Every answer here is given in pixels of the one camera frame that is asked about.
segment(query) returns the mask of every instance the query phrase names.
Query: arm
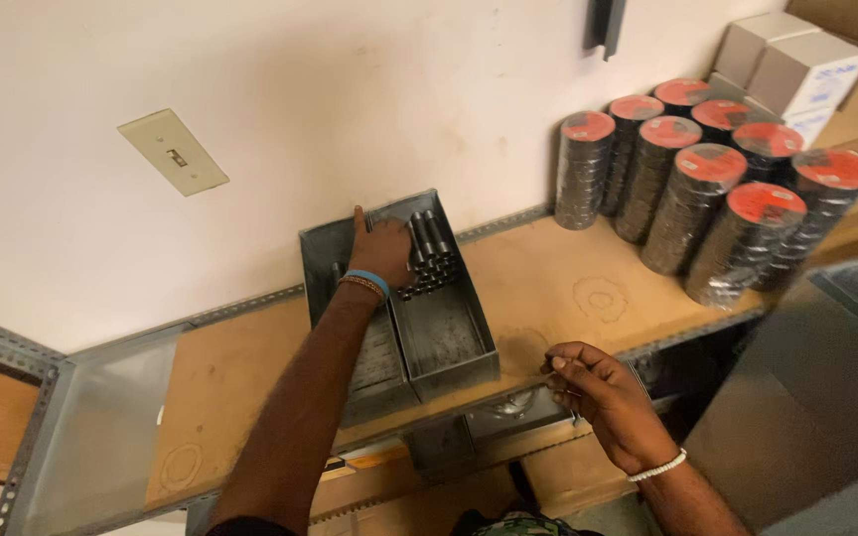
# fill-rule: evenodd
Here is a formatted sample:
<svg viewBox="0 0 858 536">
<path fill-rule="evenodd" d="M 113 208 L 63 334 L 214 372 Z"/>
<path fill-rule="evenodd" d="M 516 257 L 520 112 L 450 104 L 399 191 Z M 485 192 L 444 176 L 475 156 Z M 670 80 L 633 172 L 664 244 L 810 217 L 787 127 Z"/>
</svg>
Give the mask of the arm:
<svg viewBox="0 0 858 536">
<path fill-rule="evenodd" d="M 362 208 L 356 207 L 354 219 L 349 269 L 378 274 L 390 286 L 406 283 L 410 240 L 402 223 L 381 222 L 367 233 Z M 316 485 L 340 424 L 366 326 L 379 301 L 362 285 L 340 284 L 267 397 L 214 506 L 212 526 L 254 516 L 306 534 Z"/>
<path fill-rule="evenodd" d="M 545 373 L 555 402 L 591 422 L 613 464 L 629 475 L 662 466 L 680 449 L 634 375 L 616 359 L 583 342 L 545 352 Z M 689 463 L 638 482 L 661 529 L 675 536 L 749 534 L 716 490 Z"/>
</svg>

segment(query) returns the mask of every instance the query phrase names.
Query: blue wristband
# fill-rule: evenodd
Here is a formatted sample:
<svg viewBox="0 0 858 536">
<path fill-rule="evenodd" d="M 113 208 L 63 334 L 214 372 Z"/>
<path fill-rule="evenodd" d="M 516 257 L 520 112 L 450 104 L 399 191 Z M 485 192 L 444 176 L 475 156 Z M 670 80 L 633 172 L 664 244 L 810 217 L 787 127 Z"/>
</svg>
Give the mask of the blue wristband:
<svg viewBox="0 0 858 536">
<path fill-rule="evenodd" d="M 357 277 L 373 281 L 379 287 L 379 290 L 382 291 L 382 296 L 389 299 L 389 286 L 379 275 L 376 275 L 373 272 L 367 272 L 366 270 L 349 270 L 345 275 L 355 275 Z"/>
</svg>

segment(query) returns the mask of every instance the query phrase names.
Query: hand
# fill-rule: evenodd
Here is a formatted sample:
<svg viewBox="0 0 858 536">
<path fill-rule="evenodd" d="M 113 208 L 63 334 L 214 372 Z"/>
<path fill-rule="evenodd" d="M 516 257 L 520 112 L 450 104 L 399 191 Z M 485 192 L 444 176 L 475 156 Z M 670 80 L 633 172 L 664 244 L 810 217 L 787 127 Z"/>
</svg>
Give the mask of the hand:
<svg viewBox="0 0 858 536">
<path fill-rule="evenodd" d="M 382 277 L 390 287 L 400 287 L 412 282 L 414 274 L 406 270 L 412 241 L 406 225 L 396 218 L 373 225 L 366 231 L 366 217 L 357 205 L 353 212 L 353 224 L 357 228 L 353 238 L 353 254 L 348 270 L 365 270 Z"/>
<path fill-rule="evenodd" d="M 555 402 L 594 428 L 613 464 L 628 475 L 657 468 L 680 454 L 644 389 L 617 359 L 584 342 L 563 342 L 545 352 L 542 372 Z"/>
</svg>

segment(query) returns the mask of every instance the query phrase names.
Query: red label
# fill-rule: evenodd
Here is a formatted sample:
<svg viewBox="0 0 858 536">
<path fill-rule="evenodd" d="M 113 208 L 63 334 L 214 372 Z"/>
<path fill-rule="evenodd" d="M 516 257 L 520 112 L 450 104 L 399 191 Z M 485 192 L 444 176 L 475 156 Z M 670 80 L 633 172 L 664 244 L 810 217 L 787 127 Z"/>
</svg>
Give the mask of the red label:
<svg viewBox="0 0 858 536">
<path fill-rule="evenodd" d="M 752 113 L 749 106 L 733 100 L 709 100 L 690 111 L 698 123 L 725 131 L 745 125 Z"/>
<path fill-rule="evenodd" d="M 613 131 L 614 119 L 601 112 L 578 112 L 562 123 L 562 134 L 575 141 L 598 141 Z"/>
<path fill-rule="evenodd" d="M 775 184 L 742 184 L 727 195 L 727 206 L 747 221 L 791 225 L 806 215 L 799 196 Z"/>
<path fill-rule="evenodd" d="M 654 88 L 654 96 L 667 104 L 692 106 L 708 100 L 710 86 L 703 80 L 674 78 Z"/>
<path fill-rule="evenodd" d="M 613 116 L 641 121 L 663 114 L 664 104 L 652 96 L 627 95 L 611 101 L 609 110 Z"/>
<path fill-rule="evenodd" d="M 793 156 L 793 168 L 803 177 L 831 188 L 858 190 L 858 156 L 852 152 L 801 152 Z"/>
<path fill-rule="evenodd" d="M 661 147 L 678 149 L 701 139 L 701 127 L 684 117 L 660 116 L 641 125 L 641 136 Z"/>
<path fill-rule="evenodd" d="M 734 183 L 746 172 L 746 158 L 736 149 L 716 143 L 698 143 L 682 149 L 674 158 L 688 177 Z"/>
<path fill-rule="evenodd" d="M 763 156 L 793 156 L 803 149 L 803 137 L 776 123 L 747 123 L 733 132 L 737 145 Z"/>
</svg>

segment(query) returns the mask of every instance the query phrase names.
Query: plastic wrap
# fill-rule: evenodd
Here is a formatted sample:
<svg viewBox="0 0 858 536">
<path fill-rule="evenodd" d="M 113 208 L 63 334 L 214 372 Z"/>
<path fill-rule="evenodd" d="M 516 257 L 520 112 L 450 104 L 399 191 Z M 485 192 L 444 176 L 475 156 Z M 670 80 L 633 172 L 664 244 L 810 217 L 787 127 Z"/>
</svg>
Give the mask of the plastic wrap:
<svg viewBox="0 0 858 536">
<path fill-rule="evenodd" d="M 674 78 L 654 88 L 654 96 L 664 103 L 665 116 L 689 119 L 691 109 L 710 97 L 710 86 L 704 80 Z"/>
<path fill-rule="evenodd" d="M 598 217 L 613 140 L 614 119 L 601 112 L 578 112 L 562 122 L 555 221 L 577 231 Z"/>
<path fill-rule="evenodd" d="M 858 155 L 852 152 L 801 152 L 793 156 L 790 168 L 787 187 L 806 203 L 806 217 L 773 253 L 752 287 L 755 290 L 787 287 L 800 265 L 858 199 Z"/>
<path fill-rule="evenodd" d="M 702 143 L 730 145 L 733 131 L 756 119 L 757 113 L 742 102 L 733 100 L 708 100 L 697 104 L 690 116 L 704 134 Z"/>
<path fill-rule="evenodd" d="M 660 100 L 645 95 L 627 95 L 611 102 L 608 114 L 614 118 L 614 140 L 599 208 L 603 215 L 617 215 L 638 130 L 645 121 L 661 116 L 663 109 L 664 104 Z"/>
<path fill-rule="evenodd" d="M 803 148 L 803 137 L 777 123 L 747 123 L 733 132 L 731 147 L 746 156 L 744 182 L 784 186 L 789 160 Z"/>
<path fill-rule="evenodd" d="M 684 117 L 660 116 L 641 125 L 615 221 L 619 237 L 633 244 L 644 243 L 674 156 L 700 138 L 701 127 Z"/>
<path fill-rule="evenodd" d="M 781 186 L 757 182 L 734 188 L 690 265 L 687 296 L 701 305 L 730 307 L 756 283 L 805 214 L 803 200 Z"/>
<path fill-rule="evenodd" d="M 704 239 L 723 196 L 744 176 L 746 158 L 716 143 L 682 149 L 674 158 L 641 262 L 658 274 L 683 272 Z"/>
</svg>

